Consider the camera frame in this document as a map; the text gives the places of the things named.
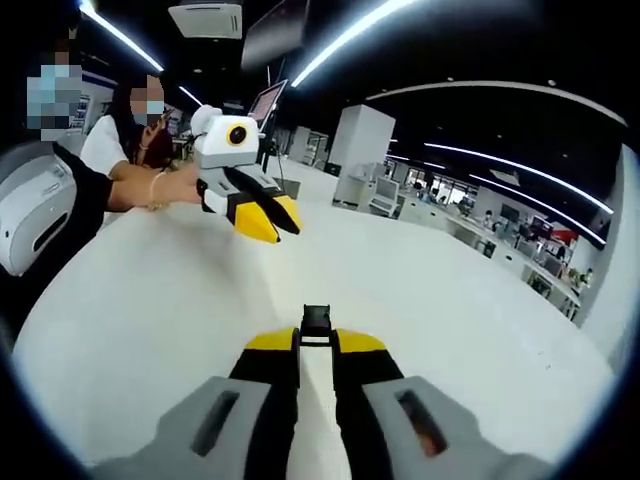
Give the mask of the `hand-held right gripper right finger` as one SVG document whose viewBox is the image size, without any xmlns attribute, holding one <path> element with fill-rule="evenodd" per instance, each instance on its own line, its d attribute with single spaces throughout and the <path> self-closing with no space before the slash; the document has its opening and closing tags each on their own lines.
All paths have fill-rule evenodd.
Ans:
<svg viewBox="0 0 640 480">
<path fill-rule="evenodd" d="M 336 420 L 354 479 L 546 479 L 551 466 L 508 453 L 474 414 L 420 376 L 406 376 L 377 338 L 333 332 Z"/>
</svg>

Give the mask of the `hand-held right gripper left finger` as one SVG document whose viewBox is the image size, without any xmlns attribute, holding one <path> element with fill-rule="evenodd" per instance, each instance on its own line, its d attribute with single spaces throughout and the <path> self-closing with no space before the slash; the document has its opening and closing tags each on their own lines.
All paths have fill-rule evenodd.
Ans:
<svg viewBox="0 0 640 480">
<path fill-rule="evenodd" d="M 226 377 L 168 410 L 152 441 L 97 464 L 95 479 L 283 479 L 300 386 L 296 327 L 249 341 Z"/>
</svg>

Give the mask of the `person's left hand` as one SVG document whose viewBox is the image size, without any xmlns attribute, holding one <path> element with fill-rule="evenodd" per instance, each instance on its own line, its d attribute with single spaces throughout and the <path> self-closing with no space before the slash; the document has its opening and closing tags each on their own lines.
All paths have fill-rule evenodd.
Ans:
<svg viewBox="0 0 640 480">
<path fill-rule="evenodd" d="M 199 205 L 202 201 L 197 190 L 199 169 L 194 164 L 185 164 L 168 174 L 166 199 L 170 203 L 184 202 Z"/>
</svg>

